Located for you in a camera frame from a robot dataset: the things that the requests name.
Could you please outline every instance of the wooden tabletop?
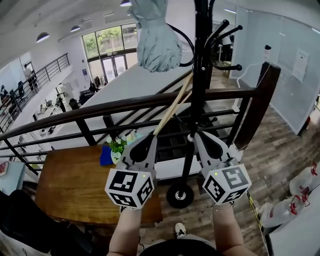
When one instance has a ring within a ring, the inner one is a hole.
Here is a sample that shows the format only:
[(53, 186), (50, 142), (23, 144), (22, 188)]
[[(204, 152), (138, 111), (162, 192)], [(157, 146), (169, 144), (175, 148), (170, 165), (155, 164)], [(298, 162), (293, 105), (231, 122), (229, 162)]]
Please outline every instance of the wooden tabletop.
[[(105, 192), (111, 168), (100, 166), (101, 145), (53, 150), (43, 166), (35, 203), (49, 216), (92, 224), (117, 224), (119, 206)], [(142, 223), (162, 221), (156, 192), (142, 210)]]

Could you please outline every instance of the staircase railing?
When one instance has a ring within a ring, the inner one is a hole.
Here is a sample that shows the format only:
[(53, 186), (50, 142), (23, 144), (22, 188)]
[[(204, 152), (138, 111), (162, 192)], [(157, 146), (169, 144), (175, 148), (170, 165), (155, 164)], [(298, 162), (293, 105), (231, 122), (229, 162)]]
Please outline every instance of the staircase railing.
[(16, 90), (9, 91), (8, 97), (0, 105), (0, 132), (5, 133), (10, 124), (41, 88), (69, 65), (68, 54), (66, 53), (40, 69), (28, 80), (17, 84)]
[[(176, 80), (174, 80), (173, 82), (169, 83), (166, 87), (162, 88), (160, 91), (158, 91), (156, 94), (163, 94), (165, 93), (167, 90), (171, 89), (173, 86), (175, 86), (177, 83), (179, 83), (180, 81), (182, 81), (183, 79), (185, 79), (192, 71), (189, 70), (188, 72), (184, 73), (183, 75), (181, 75), (180, 77), (178, 77)], [(142, 117), (144, 117), (146, 114), (150, 113), (152, 110), (154, 110), (155, 107), (151, 107), (149, 109), (147, 109), (146, 111), (144, 111), (143, 113), (141, 113), (139, 116), (137, 116), (134, 120), (132, 120), (130, 123), (133, 124), (136, 121), (140, 120)], [(129, 114), (127, 114), (126, 116), (124, 116), (123, 118), (121, 118), (116, 124), (114, 124), (115, 126), (119, 126), (122, 125), (125, 121), (127, 121), (130, 117), (132, 117), (134, 114), (136, 114), (138, 110), (134, 110), (131, 111)], [(109, 124), (113, 123), (112, 121), (108, 120), (107, 122), (105, 122), (105, 125), (108, 127)], [(117, 136), (117, 132), (114, 132), (112, 137), (116, 137)], [(108, 133), (105, 133), (104, 135), (102, 135), (97, 141), (96, 143), (100, 143), (106, 136), (108, 135)]]
[[(264, 63), (262, 65), (260, 78), (258, 81), (259, 86), (257, 88), (248, 89), (207, 89), (205, 92), (206, 101), (215, 101), (223, 99), (242, 99), (240, 105), (240, 111), (237, 113), (234, 122), (220, 124), (211, 127), (199, 127), (199, 131), (212, 131), (221, 130), (226, 128), (231, 128), (230, 133), (221, 138), (226, 140), (227, 145), (235, 143), (237, 148), (245, 148), (251, 139), (253, 138), (258, 126), (269, 106), (270, 100), (274, 93), (278, 78), (280, 74), (280, 68), (277, 66), (269, 65), (269, 63)], [(94, 139), (94, 135), (107, 134), (111, 132), (123, 132), (129, 129), (138, 129), (142, 127), (151, 127), (160, 123), (161, 120), (146, 120), (137, 123), (123, 124), (117, 126), (111, 126), (101, 129), (89, 130), (85, 119), (101, 117), (105, 115), (127, 112), (127, 111), (137, 111), (146, 108), (155, 108), (161, 106), (170, 105), (178, 95), (178, 92), (170, 92), (163, 94), (155, 94), (143, 97), (135, 97), (123, 100), (117, 100), (112, 102), (106, 102), (102, 104), (92, 105), (88, 107), (83, 107), (80, 109), (75, 109), (72, 111), (64, 112), (57, 115), (52, 115), (47, 118), (37, 120), (32, 123), (25, 124), (18, 128), (7, 131), (0, 134), (0, 141), (4, 141), (7, 146), (1, 147), (0, 151), (11, 150), (13, 154), (3, 154), (0, 158), (14, 158), (17, 157), (21, 162), (24, 162), (26, 166), (38, 175), (37, 171), (41, 169), (33, 168), (30, 164), (43, 164), (44, 161), (28, 161), (25, 157), (28, 156), (43, 156), (48, 154), (49, 151), (42, 152), (27, 152), (18, 153), (16, 148), (23, 146), (37, 145), (43, 143), (50, 143), (56, 141), (64, 141), (76, 138), (85, 138), (90, 146), (96, 145), (97, 142)], [(211, 111), (203, 113), (202, 116), (206, 117), (216, 117), (225, 114), (232, 114), (234, 111), (232, 109)], [(35, 141), (11, 144), (9, 142), (10, 138), (19, 136), (22, 134), (30, 133), (43, 128), (48, 128), (51, 126), (66, 124), (70, 122), (76, 122), (79, 126), (81, 132), (66, 134), (51, 138), (39, 139)], [(171, 133), (166, 134), (167, 137), (173, 137), (177, 134)]]

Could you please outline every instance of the flower bouquet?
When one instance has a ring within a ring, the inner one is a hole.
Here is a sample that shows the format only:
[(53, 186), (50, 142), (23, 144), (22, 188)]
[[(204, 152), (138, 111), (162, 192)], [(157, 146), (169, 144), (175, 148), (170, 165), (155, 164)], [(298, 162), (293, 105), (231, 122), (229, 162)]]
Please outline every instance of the flower bouquet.
[(106, 142), (109, 144), (109, 147), (111, 148), (112, 162), (116, 165), (119, 162), (125, 148), (127, 147), (126, 137), (125, 136), (123, 136), (122, 138), (116, 137), (115, 140), (112, 140), (110, 135), (108, 135), (106, 137)]

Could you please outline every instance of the forearm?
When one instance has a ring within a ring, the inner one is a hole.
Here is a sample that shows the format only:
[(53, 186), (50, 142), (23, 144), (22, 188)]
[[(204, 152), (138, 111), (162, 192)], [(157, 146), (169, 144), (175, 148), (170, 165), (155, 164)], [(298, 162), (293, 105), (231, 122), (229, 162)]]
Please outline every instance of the forearm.
[(141, 217), (141, 209), (125, 208), (123, 210), (110, 241), (109, 254), (137, 255)]
[(213, 228), (217, 251), (243, 246), (244, 239), (230, 204), (213, 206)]

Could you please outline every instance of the black metal coat stand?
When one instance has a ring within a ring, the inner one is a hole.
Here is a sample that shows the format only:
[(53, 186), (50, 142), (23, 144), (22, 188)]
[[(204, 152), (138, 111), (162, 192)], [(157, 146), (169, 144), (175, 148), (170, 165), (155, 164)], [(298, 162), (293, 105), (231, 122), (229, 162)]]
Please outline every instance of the black metal coat stand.
[(169, 204), (172, 207), (179, 209), (187, 207), (194, 199), (194, 192), (191, 187), (187, 185), (187, 179), (195, 154), (194, 136), (201, 121), (200, 113), (205, 102), (205, 91), (210, 86), (210, 79), (208, 79), (208, 77), (211, 77), (211, 65), (219, 70), (242, 69), (240, 65), (220, 67), (211, 59), (211, 49), (214, 48), (222, 38), (242, 29), (241, 26), (238, 26), (223, 35), (219, 35), (229, 25), (229, 22), (224, 20), (212, 33), (212, 10), (214, 2), (215, 0), (211, 0), (208, 6), (208, 0), (194, 0), (195, 48), (193, 56), (192, 101), (190, 106), (190, 134), (187, 137), (186, 156), (181, 180), (171, 186), (167, 192), (167, 200)]

